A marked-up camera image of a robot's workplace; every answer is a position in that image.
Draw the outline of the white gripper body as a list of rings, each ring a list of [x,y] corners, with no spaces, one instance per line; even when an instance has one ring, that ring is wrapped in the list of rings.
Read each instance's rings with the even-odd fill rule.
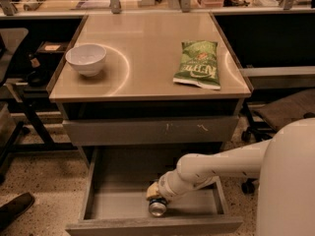
[[[180,183],[178,174],[175,171],[168,171],[157,182],[158,192],[166,200],[172,201],[180,196]]]

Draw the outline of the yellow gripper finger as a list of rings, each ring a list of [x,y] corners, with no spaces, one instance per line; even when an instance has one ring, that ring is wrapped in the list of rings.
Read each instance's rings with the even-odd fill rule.
[[[158,191],[158,183],[154,182],[146,192],[146,199],[151,200],[157,198],[160,198],[160,193]]]

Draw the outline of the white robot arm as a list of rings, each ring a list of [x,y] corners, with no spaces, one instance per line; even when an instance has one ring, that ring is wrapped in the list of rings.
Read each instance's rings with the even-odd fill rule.
[[[315,118],[292,122],[250,146],[182,156],[148,188],[150,213],[163,215],[171,201],[217,176],[259,180],[256,236],[315,236]]]

